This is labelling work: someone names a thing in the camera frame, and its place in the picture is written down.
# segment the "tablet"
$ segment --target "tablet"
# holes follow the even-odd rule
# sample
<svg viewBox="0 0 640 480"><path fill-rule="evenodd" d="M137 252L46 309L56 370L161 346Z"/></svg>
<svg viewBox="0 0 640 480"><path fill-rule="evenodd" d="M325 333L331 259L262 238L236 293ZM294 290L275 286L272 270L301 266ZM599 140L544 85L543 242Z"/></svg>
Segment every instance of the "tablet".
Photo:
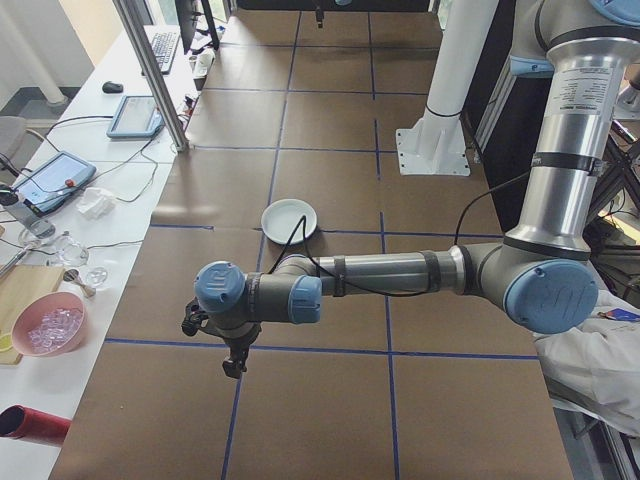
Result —
<svg viewBox="0 0 640 480"><path fill-rule="evenodd" d="M116 110L107 137L115 139L152 138L164 125L152 96L126 95Z"/></svg>
<svg viewBox="0 0 640 480"><path fill-rule="evenodd" d="M36 213L42 216L60 207L78 188L86 185L95 172L95 166L63 151L13 188L24 195L36 207Z"/></svg>

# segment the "keyboard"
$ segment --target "keyboard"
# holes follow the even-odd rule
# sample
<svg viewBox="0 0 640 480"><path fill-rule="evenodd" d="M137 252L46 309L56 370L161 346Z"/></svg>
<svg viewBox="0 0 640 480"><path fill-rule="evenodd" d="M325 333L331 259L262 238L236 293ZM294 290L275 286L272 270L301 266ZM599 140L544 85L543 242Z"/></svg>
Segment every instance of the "keyboard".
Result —
<svg viewBox="0 0 640 480"><path fill-rule="evenodd" d="M158 67L163 75L168 75L171 71L171 64L178 48L180 40L180 32L158 32L154 33L149 42L151 49L156 56Z"/></svg>

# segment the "white pillar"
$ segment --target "white pillar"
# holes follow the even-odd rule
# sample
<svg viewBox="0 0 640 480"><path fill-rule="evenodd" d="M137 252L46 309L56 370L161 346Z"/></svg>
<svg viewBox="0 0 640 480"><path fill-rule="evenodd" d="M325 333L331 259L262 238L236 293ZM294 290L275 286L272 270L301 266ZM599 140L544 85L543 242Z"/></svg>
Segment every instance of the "white pillar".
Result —
<svg viewBox="0 0 640 480"><path fill-rule="evenodd" d="M424 115L396 132L403 175L469 175L460 111L497 6L498 0L454 0Z"/></svg>
<svg viewBox="0 0 640 480"><path fill-rule="evenodd" d="M0 35L7 46L14 52L15 57L22 62L36 86L42 91L52 106L63 105L67 102L55 80L31 47L24 29L15 22L6 2L0 2Z"/></svg>

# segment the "blue joint cap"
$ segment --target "blue joint cap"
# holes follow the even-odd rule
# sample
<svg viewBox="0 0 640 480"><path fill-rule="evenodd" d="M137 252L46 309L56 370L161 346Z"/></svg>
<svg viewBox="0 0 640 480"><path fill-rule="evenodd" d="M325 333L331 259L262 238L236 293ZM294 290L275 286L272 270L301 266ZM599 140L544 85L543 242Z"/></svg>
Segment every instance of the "blue joint cap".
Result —
<svg viewBox="0 0 640 480"><path fill-rule="evenodd" d="M632 27L640 26L638 0L590 0L600 15L609 20Z"/></svg>
<svg viewBox="0 0 640 480"><path fill-rule="evenodd" d="M318 277L301 276L289 294L289 321L316 323L320 320L322 306L322 281Z"/></svg>
<svg viewBox="0 0 640 480"><path fill-rule="evenodd" d="M519 325L560 333L581 324L598 300L598 287L581 263L549 260L530 268L507 288L504 308Z"/></svg>
<svg viewBox="0 0 640 480"><path fill-rule="evenodd" d="M213 262L204 266L195 280L200 308L207 313L231 309L244 292L244 273L233 263Z"/></svg>
<svg viewBox="0 0 640 480"><path fill-rule="evenodd" d="M511 75L523 78L551 78L554 68L543 58L523 58L509 55Z"/></svg>

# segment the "white lab coat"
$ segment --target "white lab coat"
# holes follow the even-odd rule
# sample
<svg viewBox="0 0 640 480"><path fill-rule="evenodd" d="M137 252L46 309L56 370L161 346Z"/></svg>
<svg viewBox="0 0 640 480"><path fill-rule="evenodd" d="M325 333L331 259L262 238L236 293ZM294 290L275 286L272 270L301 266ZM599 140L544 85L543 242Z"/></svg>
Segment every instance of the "white lab coat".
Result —
<svg viewBox="0 0 640 480"><path fill-rule="evenodd" d="M617 430L640 436L640 322L598 316L614 308L640 314L601 290L582 325L556 335L536 335L535 345L544 374L581 394L575 403Z"/></svg>

